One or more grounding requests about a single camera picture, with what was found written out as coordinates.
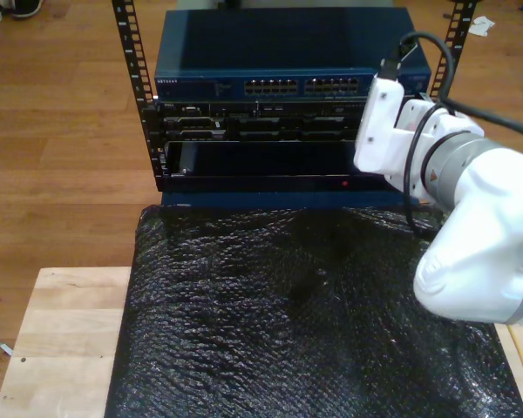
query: black cable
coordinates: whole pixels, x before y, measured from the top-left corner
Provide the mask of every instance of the black cable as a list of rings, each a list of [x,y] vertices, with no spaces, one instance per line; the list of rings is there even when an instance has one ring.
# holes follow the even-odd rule
[[[414,31],[407,33],[401,37],[400,44],[407,44],[415,42],[416,39],[423,38],[435,44],[442,52],[442,58],[445,59],[446,74],[442,85],[440,85],[438,91],[438,102],[444,105],[444,107],[453,110],[460,111],[467,116],[483,119],[487,122],[491,122],[496,125],[504,126],[507,129],[516,131],[523,135],[523,124],[516,120],[498,116],[490,111],[482,111],[476,107],[469,106],[468,104],[462,104],[452,98],[448,98],[449,90],[452,87],[453,78],[455,76],[455,64],[453,62],[452,52],[449,47],[439,37],[432,35],[428,32]]]
[[[414,232],[414,234],[422,239],[433,239],[438,231],[432,231],[427,229],[422,229],[415,224],[415,220],[412,217],[412,203],[411,203],[411,168],[412,168],[412,159],[415,155],[417,149],[418,140],[422,134],[423,129],[425,128],[426,122],[434,114],[435,111],[441,109],[443,106],[440,103],[436,103],[433,107],[428,109],[425,115],[418,122],[417,129],[415,134],[412,136],[411,145],[409,146],[409,152],[407,153],[407,159],[404,163],[404,173],[403,173],[403,208],[404,216],[407,219],[407,224]]]
[[[468,116],[473,116],[475,118],[481,118],[483,120],[486,120],[488,122],[492,122],[496,125],[504,126],[505,128],[514,130],[518,133],[523,134],[523,124],[520,122],[517,122],[515,120],[512,120],[510,118],[504,118],[498,115],[495,115],[494,113],[491,113],[489,111],[481,111],[480,109],[471,107],[467,104],[462,104],[460,102],[457,102],[455,100],[452,100],[447,97],[449,90],[452,87],[453,78],[455,76],[455,64],[453,61],[452,52],[450,51],[449,47],[445,44],[443,40],[441,40],[439,37],[436,37],[435,35],[432,35],[428,32],[422,32],[422,31],[413,31],[410,33],[407,33],[401,38],[400,45],[398,48],[398,51],[395,51],[392,58],[390,58],[390,62],[388,63],[390,69],[393,68],[393,65],[391,61],[395,57],[400,57],[398,64],[400,64],[402,58],[403,58],[403,50],[404,46],[406,46],[408,43],[415,43],[417,39],[426,39],[433,44],[435,44],[440,51],[442,52],[442,58],[445,60],[445,78],[442,84],[439,87],[438,90],[438,100],[436,104],[431,107],[426,114],[422,117],[420,122],[418,123],[417,129],[415,130],[415,133],[412,137],[411,145],[409,147],[409,151],[407,153],[407,159],[405,161],[405,167],[404,167],[404,175],[403,175],[403,206],[405,211],[405,217],[407,220],[407,224],[412,229],[412,231],[417,235],[419,238],[423,239],[432,239],[433,236],[437,233],[436,231],[431,230],[425,230],[422,228],[419,228],[414,221],[414,218],[412,217],[412,205],[411,205],[411,166],[412,166],[412,160],[414,158],[415,151],[417,149],[418,141],[420,139],[420,135],[422,134],[423,129],[425,128],[426,122],[430,117],[434,114],[435,111],[441,108],[446,108],[450,114],[454,114],[455,111],[460,111]]]
[[[521,122],[510,118],[505,118],[503,116],[498,116],[494,113],[491,113],[490,111],[481,111],[476,107],[471,107],[468,104],[456,102],[451,98],[441,98],[440,100],[443,104],[449,106],[454,111],[460,111],[467,116],[473,116],[475,118],[485,120],[486,122],[492,122],[493,124],[504,126],[507,129],[511,129],[512,131],[516,131],[523,135],[523,124]]]

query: hardwood floor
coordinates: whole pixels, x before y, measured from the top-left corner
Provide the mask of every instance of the hardwood floor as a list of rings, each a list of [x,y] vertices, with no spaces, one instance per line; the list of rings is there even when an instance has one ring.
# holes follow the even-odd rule
[[[150,71],[164,10],[137,1]],[[445,35],[452,3],[403,0],[417,28]],[[470,35],[452,96],[523,121],[523,13],[487,0],[494,22]],[[431,67],[438,53],[425,46]],[[484,124],[523,151],[523,138]],[[47,0],[0,24],[0,341],[15,345],[38,270],[130,266],[140,211],[160,202],[107,0]],[[0,386],[8,358],[0,352]]]

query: black bubble wrap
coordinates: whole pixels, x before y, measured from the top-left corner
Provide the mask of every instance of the black bubble wrap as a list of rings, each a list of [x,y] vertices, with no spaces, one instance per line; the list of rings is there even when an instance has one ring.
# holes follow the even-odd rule
[[[372,210],[147,208],[107,417],[521,417],[491,325],[425,311]]]

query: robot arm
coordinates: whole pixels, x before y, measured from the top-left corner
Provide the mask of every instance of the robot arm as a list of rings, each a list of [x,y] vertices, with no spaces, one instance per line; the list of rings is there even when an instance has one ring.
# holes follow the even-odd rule
[[[403,101],[403,86],[375,78],[357,135],[354,162],[403,190],[416,126],[433,106]],[[523,154],[487,138],[467,116],[436,111],[415,150],[411,196],[449,219],[418,264],[414,291],[435,314],[523,323]]]

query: blue network switch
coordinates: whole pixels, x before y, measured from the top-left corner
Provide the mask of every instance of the blue network switch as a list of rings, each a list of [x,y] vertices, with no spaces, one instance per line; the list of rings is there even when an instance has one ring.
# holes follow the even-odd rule
[[[161,102],[363,98],[411,30],[405,8],[168,11],[157,94]],[[410,96],[426,92],[430,76],[419,45],[399,81]]]

